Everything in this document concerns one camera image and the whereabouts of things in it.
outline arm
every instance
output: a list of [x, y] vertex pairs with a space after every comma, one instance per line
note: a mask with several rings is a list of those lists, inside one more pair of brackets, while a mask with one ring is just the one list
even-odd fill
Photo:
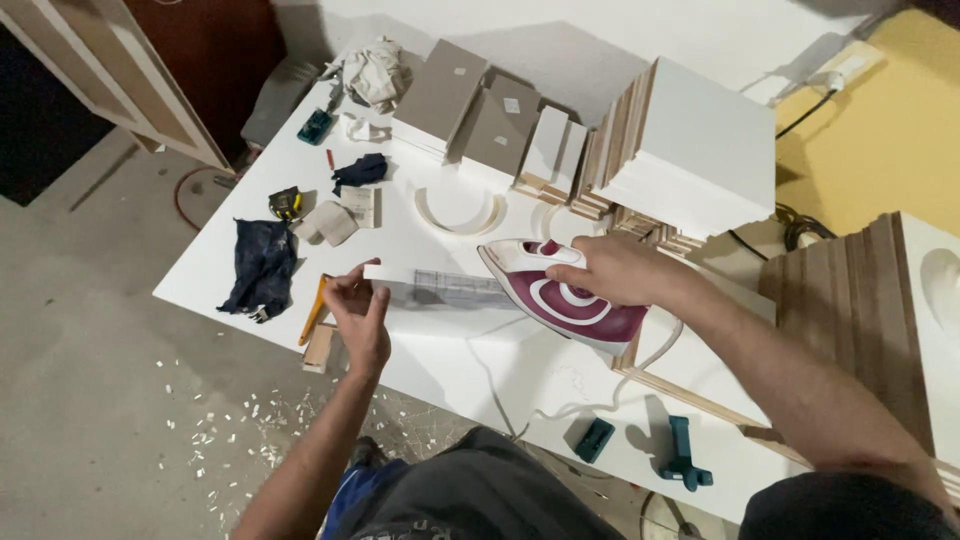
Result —
[[361, 264], [328, 283], [324, 301], [337, 320], [350, 369], [310, 429], [257, 492], [230, 538], [313, 540], [337, 493], [390, 356], [390, 338], [383, 327], [390, 289], [373, 293], [370, 282], [363, 280]]
[[587, 256], [589, 270], [557, 265], [549, 277], [621, 305], [657, 305], [673, 313], [720, 356], [787, 444], [816, 470], [884, 477], [952, 516], [930, 457], [857, 380], [673, 258], [615, 236], [578, 237], [573, 247]]

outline white wall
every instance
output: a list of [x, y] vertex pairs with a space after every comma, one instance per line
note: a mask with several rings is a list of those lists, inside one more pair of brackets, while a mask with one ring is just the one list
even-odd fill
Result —
[[[802, 79], [839, 50], [839, 38], [900, 3], [273, 1], [292, 54], [314, 62], [328, 60], [358, 41], [386, 35], [426, 56], [443, 37], [534, 85], [545, 98], [579, 113], [588, 125], [597, 124], [610, 101], [660, 55], [736, 90], [760, 81], [745, 93], [767, 103], [789, 85], [780, 75]], [[764, 79], [770, 73], [780, 75]]]

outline hand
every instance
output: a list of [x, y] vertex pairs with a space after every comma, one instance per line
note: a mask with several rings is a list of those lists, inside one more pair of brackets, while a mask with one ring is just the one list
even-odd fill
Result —
[[584, 288], [621, 306], [666, 307], [671, 291], [684, 287], [696, 271], [656, 249], [623, 236], [577, 236], [570, 247], [587, 258], [587, 270], [554, 264], [551, 280]]
[[324, 287], [324, 302], [350, 354], [351, 374], [379, 377], [390, 357], [390, 335], [383, 326], [390, 289], [373, 292], [370, 280], [363, 279], [364, 264], [379, 263], [379, 258], [372, 258]]

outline electrical outlet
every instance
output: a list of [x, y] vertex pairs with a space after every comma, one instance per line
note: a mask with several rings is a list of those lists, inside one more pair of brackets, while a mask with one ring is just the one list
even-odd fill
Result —
[[809, 86], [826, 94], [841, 90], [862, 77], [883, 60], [883, 53], [866, 41], [851, 41], [807, 80]]

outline yellow wall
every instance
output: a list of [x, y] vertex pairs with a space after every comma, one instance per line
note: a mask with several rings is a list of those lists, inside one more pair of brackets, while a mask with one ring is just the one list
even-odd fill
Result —
[[[777, 144], [777, 200], [853, 233], [904, 210], [960, 236], [960, 33], [916, 10], [869, 39], [885, 56]], [[780, 128], [819, 100], [777, 107]]]

